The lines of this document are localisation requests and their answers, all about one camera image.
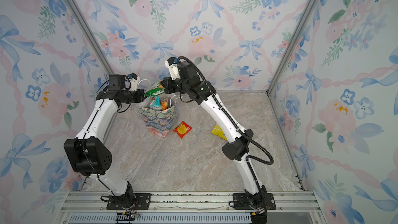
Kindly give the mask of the small red snack packet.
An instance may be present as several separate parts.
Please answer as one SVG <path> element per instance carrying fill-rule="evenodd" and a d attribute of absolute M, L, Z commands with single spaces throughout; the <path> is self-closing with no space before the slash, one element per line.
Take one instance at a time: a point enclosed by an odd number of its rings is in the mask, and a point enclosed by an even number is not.
<path fill-rule="evenodd" d="M 187 135 L 192 130 L 192 127 L 188 125 L 186 122 L 182 121 L 180 125 L 178 125 L 174 132 L 181 138 Z"/>

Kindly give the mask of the teal Fox's candy bag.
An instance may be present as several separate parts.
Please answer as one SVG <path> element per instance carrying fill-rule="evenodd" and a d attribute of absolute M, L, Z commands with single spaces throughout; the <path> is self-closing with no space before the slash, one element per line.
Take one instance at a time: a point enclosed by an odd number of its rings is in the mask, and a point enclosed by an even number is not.
<path fill-rule="evenodd" d="M 155 96 L 155 97 L 153 97 L 151 99 L 149 108 L 151 110 L 154 110 L 154 111 L 161 111 L 162 110 L 161 100 L 160 100 L 159 96 Z"/>

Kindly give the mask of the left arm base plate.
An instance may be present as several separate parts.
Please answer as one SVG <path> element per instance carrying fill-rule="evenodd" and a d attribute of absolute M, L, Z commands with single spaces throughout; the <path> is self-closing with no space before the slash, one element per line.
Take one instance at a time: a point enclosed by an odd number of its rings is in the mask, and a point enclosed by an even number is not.
<path fill-rule="evenodd" d="M 134 193 L 130 196 L 109 196 L 107 210 L 149 210 L 152 194 Z"/>

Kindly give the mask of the floral paper gift bag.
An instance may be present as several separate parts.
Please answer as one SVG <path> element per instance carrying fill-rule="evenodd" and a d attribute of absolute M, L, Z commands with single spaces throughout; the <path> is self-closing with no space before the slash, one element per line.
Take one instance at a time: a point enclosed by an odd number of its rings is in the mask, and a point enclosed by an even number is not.
<path fill-rule="evenodd" d="M 178 120 L 177 95 L 175 93 L 159 95 L 160 100 L 169 99 L 170 106 L 164 111 L 154 111 L 149 108 L 152 97 L 147 97 L 139 103 L 138 109 L 147 130 L 156 136 L 164 138 L 173 129 Z"/>

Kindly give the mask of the yellow snack packet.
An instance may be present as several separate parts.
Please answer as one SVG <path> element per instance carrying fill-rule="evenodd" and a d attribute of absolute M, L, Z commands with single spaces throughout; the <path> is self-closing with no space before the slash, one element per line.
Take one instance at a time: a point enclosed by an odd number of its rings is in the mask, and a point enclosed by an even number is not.
<path fill-rule="evenodd" d="M 221 127 L 216 124 L 213 129 L 211 130 L 211 133 L 215 136 L 218 136 L 224 140 L 227 140 L 227 137 L 225 136 L 225 133 L 223 132 L 223 130 L 221 129 Z"/>

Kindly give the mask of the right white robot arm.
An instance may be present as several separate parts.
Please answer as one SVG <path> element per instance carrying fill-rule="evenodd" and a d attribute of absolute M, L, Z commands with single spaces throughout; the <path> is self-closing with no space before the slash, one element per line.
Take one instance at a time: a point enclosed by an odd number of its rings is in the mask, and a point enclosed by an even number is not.
<path fill-rule="evenodd" d="M 252 139 L 253 132 L 233 118 L 207 81 L 166 77 L 160 84 L 166 93 L 187 94 L 190 100 L 197 102 L 212 116 L 227 138 L 228 142 L 222 147 L 222 151 L 237 166 L 244 181 L 249 205 L 253 209 L 270 209 L 266 200 L 266 187 L 260 182 L 251 161 L 272 165 L 274 159 L 268 150 Z"/>

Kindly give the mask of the green Fox's candy bag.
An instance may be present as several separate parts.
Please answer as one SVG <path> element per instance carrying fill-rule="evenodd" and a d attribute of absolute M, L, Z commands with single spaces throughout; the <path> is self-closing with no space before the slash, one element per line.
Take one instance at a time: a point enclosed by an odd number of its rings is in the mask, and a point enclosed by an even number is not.
<path fill-rule="evenodd" d="M 152 89 L 150 89 L 149 91 L 147 91 L 145 93 L 146 97 L 156 97 L 159 96 L 161 94 L 163 94 L 164 91 L 164 87 L 161 85 L 161 82 L 158 82 L 154 85 L 154 87 Z"/>

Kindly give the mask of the orange snack packet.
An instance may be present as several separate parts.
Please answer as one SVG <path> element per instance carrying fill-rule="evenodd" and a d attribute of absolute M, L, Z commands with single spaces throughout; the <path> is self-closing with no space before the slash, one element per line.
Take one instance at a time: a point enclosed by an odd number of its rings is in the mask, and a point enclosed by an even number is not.
<path fill-rule="evenodd" d="M 167 110 L 169 108 L 169 106 L 170 106 L 169 99 L 167 99 L 167 98 L 162 99 L 160 101 L 160 103 L 161 103 L 161 110 L 162 111 Z"/>

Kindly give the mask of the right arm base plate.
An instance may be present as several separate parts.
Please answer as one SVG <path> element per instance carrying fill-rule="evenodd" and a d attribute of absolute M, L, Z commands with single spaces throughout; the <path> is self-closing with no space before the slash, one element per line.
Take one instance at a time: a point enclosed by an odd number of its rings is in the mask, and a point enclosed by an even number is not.
<path fill-rule="evenodd" d="M 264 198 L 260 193 L 255 196 L 244 193 L 233 194 L 233 200 L 229 203 L 230 207 L 235 210 L 250 210 L 250 211 L 259 211 L 261 209 L 266 208 L 266 210 L 276 210 L 276 203 L 274 200 L 274 196 L 271 193 L 266 193 Z"/>

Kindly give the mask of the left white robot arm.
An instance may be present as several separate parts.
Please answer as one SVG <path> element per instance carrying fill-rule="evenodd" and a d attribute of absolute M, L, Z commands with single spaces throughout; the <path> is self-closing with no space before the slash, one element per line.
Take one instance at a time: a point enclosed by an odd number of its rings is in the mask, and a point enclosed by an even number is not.
<path fill-rule="evenodd" d="M 131 183 L 112 166 L 113 156 L 104 144 L 104 137 L 122 104 L 141 103 L 145 98 L 143 89 L 99 92 L 94 110 L 82 130 L 64 143 L 73 171 L 99 181 L 108 190 L 103 200 L 124 209 L 132 209 L 137 199 Z"/>

